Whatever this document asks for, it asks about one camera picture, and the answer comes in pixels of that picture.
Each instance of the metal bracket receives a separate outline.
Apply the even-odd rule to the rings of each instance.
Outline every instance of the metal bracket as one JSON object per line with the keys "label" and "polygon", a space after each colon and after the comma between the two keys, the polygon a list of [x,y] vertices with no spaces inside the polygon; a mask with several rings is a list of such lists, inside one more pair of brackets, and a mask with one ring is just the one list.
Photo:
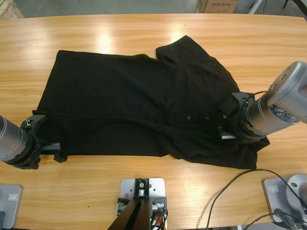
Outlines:
{"label": "metal bracket", "polygon": [[0,212],[4,213],[4,229],[11,229],[16,223],[22,190],[19,185],[0,185]]}

